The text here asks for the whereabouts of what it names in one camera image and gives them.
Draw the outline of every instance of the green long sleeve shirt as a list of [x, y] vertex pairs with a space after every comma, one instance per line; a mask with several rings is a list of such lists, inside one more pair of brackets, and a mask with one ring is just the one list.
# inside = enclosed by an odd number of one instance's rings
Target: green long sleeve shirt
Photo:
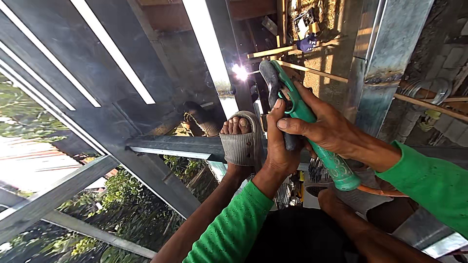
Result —
[[[468, 171], [406, 145], [392, 145], [401, 149], [402, 158], [377, 176], [468, 238]], [[243, 262], [272, 205], [273, 201], [249, 182], [193, 244], [183, 262]]]

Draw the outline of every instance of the welding electrode holder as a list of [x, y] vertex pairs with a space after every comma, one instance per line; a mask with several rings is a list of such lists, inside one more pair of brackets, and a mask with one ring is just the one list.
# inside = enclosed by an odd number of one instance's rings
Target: welding electrode holder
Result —
[[[270, 90], [270, 95], [268, 97], [270, 107], [273, 108], [276, 100], [281, 98], [291, 101], [290, 103], [292, 103], [292, 107], [288, 107], [285, 111], [286, 116], [289, 115], [292, 118], [299, 118], [309, 123], [317, 121], [317, 117], [302, 100], [296, 87], [278, 62], [274, 60], [263, 60], [260, 63], [260, 73], [262, 74], [263, 79], [265, 79]], [[287, 96], [289, 97], [288, 99], [281, 91], [283, 84], [289, 90], [287, 92]], [[283, 134], [285, 136], [285, 146], [288, 150], [295, 149], [300, 145], [300, 137], [298, 135], [291, 135], [288, 133]], [[343, 158], [338, 154], [323, 149], [311, 140], [308, 141], [317, 156], [323, 162], [324, 167], [335, 182], [335, 187], [337, 189], [341, 191], [350, 191], [356, 189], [361, 184], [360, 178], [354, 174]]]

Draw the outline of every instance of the toe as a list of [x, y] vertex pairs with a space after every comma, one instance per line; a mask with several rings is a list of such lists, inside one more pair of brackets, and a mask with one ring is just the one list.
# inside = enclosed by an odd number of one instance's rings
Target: toe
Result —
[[229, 119], [229, 133], [228, 134], [233, 134], [233, 120]]
[[223, 134], [229, 134], [229, 124], [227, 122], [223, 124]]
[[250, 125], [249, 125], [249, 122], [247, 121], [247, 119], [241, 118], [239, 120], [239, 128], [241, 129], [242, 134], [250, 132]]
[[233, 118], [233, 134], [240, 134], [241, 129], [239, 128], [239, 117]]

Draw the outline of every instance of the gray sandal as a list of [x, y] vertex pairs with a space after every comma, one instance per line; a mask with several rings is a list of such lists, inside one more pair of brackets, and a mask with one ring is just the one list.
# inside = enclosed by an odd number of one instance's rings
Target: gray sandal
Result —
[[245, 118], [252, 132], [245, 134], [219, 134], [224, 148], [224, 159], [239, 166], [254, 166], [258, 172], [262, 167], [262, 129], [257, 116], [250, 111], [238, 111], [233, 117]]

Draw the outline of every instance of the orange welding cable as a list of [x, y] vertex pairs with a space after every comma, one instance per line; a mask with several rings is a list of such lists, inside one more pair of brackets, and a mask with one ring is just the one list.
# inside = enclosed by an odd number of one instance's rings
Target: orange welding cable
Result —
[[403, 194], [400, 191], [386, 191], [386, 190], [380, 190], [380, 189], [375, 189], [371, 187], [367, 187], [365, 185], [360, 185], [358, 186], [358, 189], [367, 192], [373, 195], [378, 195], [378, 196], [386, 196], [386, 197], [409, 197], [405, 194]]

